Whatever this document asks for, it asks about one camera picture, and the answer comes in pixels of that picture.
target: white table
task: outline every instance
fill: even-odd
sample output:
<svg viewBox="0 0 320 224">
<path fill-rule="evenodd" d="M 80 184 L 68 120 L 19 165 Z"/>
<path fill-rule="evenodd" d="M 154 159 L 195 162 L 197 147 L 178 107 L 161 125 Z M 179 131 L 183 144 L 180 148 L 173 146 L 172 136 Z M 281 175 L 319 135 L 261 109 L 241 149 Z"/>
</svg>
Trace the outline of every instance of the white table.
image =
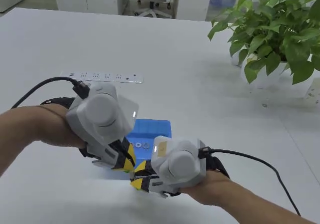
<svg viewBox="0 0 320 224">
<path fill-rule="evenodd" d="M 295 145 L 314 140 L 316 126 L 292 125 L 292 118 L 308 117 L 302 112 L 292 117 L 288 110 L 264 108 L 237 95 L 245 84 L 229 64 L 230 32 L 210 43 L 210 27 L 205 22 L 15 9 L 0 19 L 0 112 L 61 71 L 141 73 L 143 84 L 116 84 L 119 93 L 140 104 L 139 118 L 167 119 L 174 137 L 199 137 L 209 146 L 269 161 L 302 215 L 320 222 L 320 185 Z M 137 58 L 141 50 L 145 56 Z M 71 95 L 68 83 L 52 83 L 25 104 Z M 312 117 L 305 121 L 318 123 Z M 240 157 L 219 157 L 234 181 L 293 210 L 269 168 Z M 106 171 L 90 161 L 76 149 L 32 144 L 0 179 L 1 223 L 236 222 L 222 209 L 186 195 L 161 199 L 142 195 L 129 181 L 106 180 Z"/>
</svg>

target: outlet socket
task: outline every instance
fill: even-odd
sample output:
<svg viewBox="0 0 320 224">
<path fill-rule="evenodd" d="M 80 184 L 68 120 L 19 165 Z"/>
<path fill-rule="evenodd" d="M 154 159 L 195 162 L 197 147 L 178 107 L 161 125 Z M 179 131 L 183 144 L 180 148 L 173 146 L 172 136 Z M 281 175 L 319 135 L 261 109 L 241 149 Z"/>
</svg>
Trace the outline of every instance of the outlet socket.
<svg viewBox="0 0 320 224">
<path fill-rule="evenodd" d="M 103 82 L 121 82 L 121 83 L 138 83 L 142 84 L 144 78 L 139 74 L 121 74 L 121 73 L 102 73 L 102 72 L 65 72 L 60 76 L 70 77 L 82 81 L 103 81 Z"/>
</svg>

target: hand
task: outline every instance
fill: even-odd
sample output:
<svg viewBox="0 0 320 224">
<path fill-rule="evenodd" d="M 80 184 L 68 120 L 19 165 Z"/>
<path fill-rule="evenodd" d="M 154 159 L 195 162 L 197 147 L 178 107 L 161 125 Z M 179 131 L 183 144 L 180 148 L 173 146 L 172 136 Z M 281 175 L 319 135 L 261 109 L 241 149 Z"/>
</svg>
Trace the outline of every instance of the hand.
<svg viewBox="0 0 320 224">
<path fill-rule="evenodd" d="M 234 182 L 217 171 L 209 170 L 206 174 L 203 182 L 194 187 L 181 188 L 180 192 L 188 194 L 201 204 L 219 206 L 222 190 Z"/>
<path fill-rule="evenodd" d="M 66 121 L 67 108 L 59 104 L 36 106 L 39 122 L 37 139 L 54 146 L 84 148 L 85 142 L 76 136 Z"/>
</svg>

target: metal washer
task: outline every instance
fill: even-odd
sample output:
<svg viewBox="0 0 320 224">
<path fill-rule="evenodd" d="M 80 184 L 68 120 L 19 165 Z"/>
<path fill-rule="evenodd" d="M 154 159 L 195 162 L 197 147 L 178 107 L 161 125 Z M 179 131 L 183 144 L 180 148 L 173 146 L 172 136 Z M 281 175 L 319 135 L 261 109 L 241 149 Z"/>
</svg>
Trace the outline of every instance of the metal washer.
<svg viewBox="0 0 320 224">
<path fill-rule="evenodd" d="M 150 148 L 150 144 L 149 143 L 144 143 L 142 145 L 143 149 L 149 149 Z"/>
<path fill-rule="evenodd" d="M 140 148 L 142 146 L 142 144 L 137 142 L 135 146 L 136 146 L 136 148 Z"/>
</svg>

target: blue box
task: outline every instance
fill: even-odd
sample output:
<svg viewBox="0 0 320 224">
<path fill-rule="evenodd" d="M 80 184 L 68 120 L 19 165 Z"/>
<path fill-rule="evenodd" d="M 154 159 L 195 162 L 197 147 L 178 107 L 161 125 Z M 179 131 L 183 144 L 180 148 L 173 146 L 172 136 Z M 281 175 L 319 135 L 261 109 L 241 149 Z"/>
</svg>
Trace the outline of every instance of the blue box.
<svg viewBox="0 0 320 224">
<path fill-rule="evenodd" d="M 147 119 L 137 119 L 135 122 L 134 129 L 127 135 L 127 139 L 135 146 L 135 166 L 137 167 L 142 161 L 151 159 L 154 139 L 157 136 L 171 138 L 171 123 L 168 120 Z M 137 148 L 136 143 L 141 143 L 141 147 Z"/>
</svg>

